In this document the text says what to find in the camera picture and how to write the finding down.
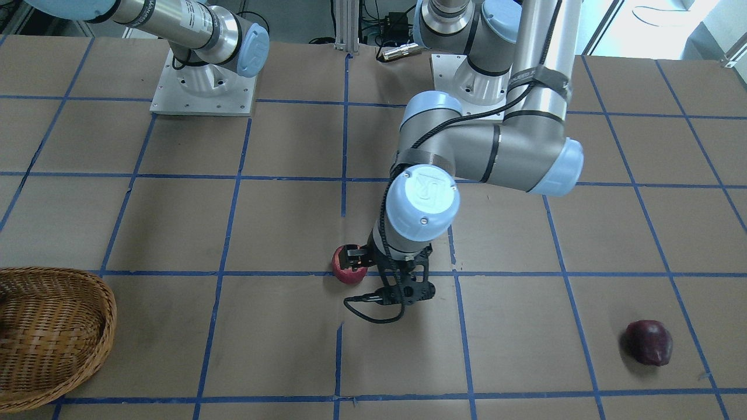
dark red apple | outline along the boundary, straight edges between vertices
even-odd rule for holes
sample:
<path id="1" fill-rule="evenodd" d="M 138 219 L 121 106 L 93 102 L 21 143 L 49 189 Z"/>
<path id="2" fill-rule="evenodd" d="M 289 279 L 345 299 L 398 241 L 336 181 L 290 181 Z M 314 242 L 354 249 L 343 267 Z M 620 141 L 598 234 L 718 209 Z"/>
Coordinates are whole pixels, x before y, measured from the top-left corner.
<path id="1" fill-rule="evenodd" d="M 625 330 L 624 345 L 644 365 L 664 366 L 672 358 L 672 335 L 659 321 L 630 323 Z"/>

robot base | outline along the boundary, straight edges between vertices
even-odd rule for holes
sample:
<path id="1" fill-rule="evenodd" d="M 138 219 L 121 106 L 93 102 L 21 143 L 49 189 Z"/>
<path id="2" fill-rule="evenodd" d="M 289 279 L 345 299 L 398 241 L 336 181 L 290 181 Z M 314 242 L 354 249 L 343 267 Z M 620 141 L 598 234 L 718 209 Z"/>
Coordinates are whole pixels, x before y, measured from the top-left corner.
<path id="1" fill-rule="evenodd" d="M 462 104 L 462 113 L 464 115 L 478 114 L 480 112 L 490 111 L 506 104 L 506 88 L 508 87 L 509 74 L 506 77 L 500 77 L 496 83 L 500 89 L 498 93 L 498 100 L 490 105 L 477 105 L 473 102 L 469 102 L 465 98 L 465 93 L 462 92 L 462 88 L 459 86 L 459 82 L 456 79 L 457 70 L 461 67 L 462 63 L 467 59 L 466 55 L 453 55 L 453 54 L 431 54 L 430 62 L 431 68 L 433 69 L 433 84 L 436 90 L 449 93 L 451 96 L 457 98 Z M 486 120 L 497 120 L 503 121 L 503 113 L 486 117 Z"/>
<path id="2" fill-rule="evenodd" d="M 174 70 L 169 51 L 150 111 L 163 115 L 249 117 L 257 78 L 246 78 L 208 64 Z"/>

metal base plate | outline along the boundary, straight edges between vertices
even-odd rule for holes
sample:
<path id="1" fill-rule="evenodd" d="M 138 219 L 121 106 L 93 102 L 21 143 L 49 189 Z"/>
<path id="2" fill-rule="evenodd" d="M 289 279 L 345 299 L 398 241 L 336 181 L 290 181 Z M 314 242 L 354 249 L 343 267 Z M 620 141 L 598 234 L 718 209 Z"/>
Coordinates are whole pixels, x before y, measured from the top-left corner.
<path id="1" fill-rule="evenodd" d="M 462 104 L 462 113 L 464 115 L 478 114 L 480 112 L 490 111 L 503 106 L 506 103 L 506 97 L 504 96 L 501 101 L 495 105 L 482 106 L 475 105 L 471 102 L 467 102 L 462 98 L 458 92 L 456 92 L 457 86 L 454 84 L 453 79 L 456 74 L 456 70 L 462 65 L 462 62 L 467 59 L 466 55 L 453 55 L 453 54 L 431 54 L 430 63 L 433 69 L 433 84 L 436 90 L 446 92 L 451 96 L 457 98 Z M 503 112 L 497 115 L 491 115 L 485 117 L 485 120 L 497 120 L 503 121 Z"/>
<path id="2" fill-rule="evenodd" d="M 169 51 L 150 104 L 150 111 L 162 115 L 213 115 L 221 117 L 250 117 L 254 104 L 257 78 L 236 77 L 224 94 L 195 96 L 182 88 L 179 71 L 171 67 L 173 54 Z"/>

equipment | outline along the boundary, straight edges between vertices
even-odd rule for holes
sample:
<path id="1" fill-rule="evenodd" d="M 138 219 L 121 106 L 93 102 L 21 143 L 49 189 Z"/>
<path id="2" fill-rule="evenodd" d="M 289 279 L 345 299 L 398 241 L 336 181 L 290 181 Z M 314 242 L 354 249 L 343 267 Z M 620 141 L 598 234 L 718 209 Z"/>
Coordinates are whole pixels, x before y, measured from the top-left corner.
<path id="1" fill-rule="evenodd" d="M 270 51 L 267 31 L 201 0 L 27 0 L 63 19 L 112 20 L 169 40 L 151 111 L 175 115 L 248 115 L 255 77 Z"/>
<path id="2" fill-rule="evenodd" d="M 367 244 L 335 251 L 332 266 L 340 280 L 360 282 L 373 265 L 382 278 L 378 291 L 345 299 L 353 313 L 385 324 L 402 318 L 407 306 L 433 297 L 430 242 L 456 216 L 454 176 L 552 196 L 575 186 L 583 149 L 564 136 L 564 125 L 580 6 L 581 0 L 524 0 L 522 6 L 513 0 L 418 2 L 415 42 L 465 58 L 453 77 L 455 95 L 423 92 L 407 105 Z M 474 113 L 465 110 L 465 102 L 496 108 Z M 502 123 L 486 119 L 501 113 Z M 416 267 L 423 268 L 421 280 Z M 399 304 L 400 312 L 370 318 L 351 302 Z"/>

light blue joint cap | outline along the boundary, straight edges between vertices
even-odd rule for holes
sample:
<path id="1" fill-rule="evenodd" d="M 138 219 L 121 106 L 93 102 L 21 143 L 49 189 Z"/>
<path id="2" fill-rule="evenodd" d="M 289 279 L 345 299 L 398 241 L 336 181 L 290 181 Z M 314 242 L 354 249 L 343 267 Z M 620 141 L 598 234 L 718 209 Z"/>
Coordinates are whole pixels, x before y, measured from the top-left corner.
<path id="1" fill-rule="evenodd" d="M 402 118 L 400 129 L 402 126 L 415 115 L 421 112 L 430 111 L 432 109 L 451 109 L 462 115 L 462 104 L 459 100 L 449 95 L 446 92 L 440 90 L 426 90 L 420 92 L 410 99 L 405 108 L 405 116 Z"/>
<path id="2" fill-rule="evenodd" d="M 94 20 L 106 14 L 117 0 L 26 0 L 52 16 L 68 20 Z"/>
<path id="3" fill-rule="evenodd" d="M 521 21 L 521 6 L 513 0 L 485 0 L 483 17 L 499 37 L 515 44 Z"/>
<path id="4" fill-rule="evenodd" d="M 412 40 L 415 41 L 419 46 L 428 48 L 428 46 L 425 45 L 425 42 L 423 41 L 423 35 L 421 34 L 420 21 L 422 13 L 423 0 L 418 0 L 418 3 L 415 4 L 415 18 L 413 18 L 414 22 L 412 23 Z"/>
<path id="5" fill-rule="evenodd" d="M 558 159 L 542 180 L 531 191 L 532 194 L 544 194 L 561 197 L 571 192 L 583 169 L 583 147 L 571 138 L 565 139 Z"/>
<path id="6" fill-rule="evenodd" d="M 454 178 L 428 164 L 407 168 L 394 179 L 386 197 L 389 223 L 415 242 L 432 241 L 446 232 L 458 210 Z"/>
<path id="7" fill-rule="evenodd" d="M 238 53 L 236 70 L 243 77 L 254 77 L 264 67 L 270 54 L 270 35 L 258 23 L 252 25 L 244 37 Z"/>

